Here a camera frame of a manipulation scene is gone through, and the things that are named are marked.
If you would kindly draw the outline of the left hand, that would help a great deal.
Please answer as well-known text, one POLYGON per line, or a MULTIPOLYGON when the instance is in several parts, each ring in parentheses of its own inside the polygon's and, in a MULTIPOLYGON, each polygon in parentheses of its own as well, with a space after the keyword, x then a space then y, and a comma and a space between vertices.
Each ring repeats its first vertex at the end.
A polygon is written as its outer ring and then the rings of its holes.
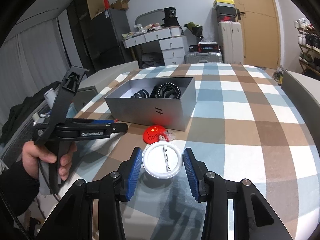
MULTIPOLYGON (((60 159, 58 173, 63 181, 67 180, 69 176, 73 153, 76 151, 76 143, 72 142, 68 153, 63 155, 60 159)), ((36 146, 33 141, 26 142, 22 148, 22 163, 27 174, 34 179, 39 178, 39 160, 44 161, 45 163, 54 164, 57 161, 57 157, 44 146, 36 146)))

